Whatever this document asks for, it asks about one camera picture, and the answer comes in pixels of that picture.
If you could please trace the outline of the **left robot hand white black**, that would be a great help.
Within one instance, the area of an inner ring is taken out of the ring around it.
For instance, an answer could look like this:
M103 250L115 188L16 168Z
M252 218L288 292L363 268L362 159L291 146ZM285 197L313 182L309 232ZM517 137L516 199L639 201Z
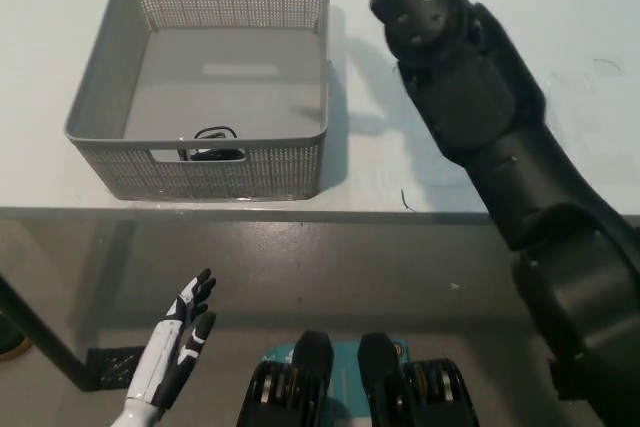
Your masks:
M181 290L154 328L129 385L127 400L151 402L185 330L208 311L206 301L215 285L211 269L205 268Z

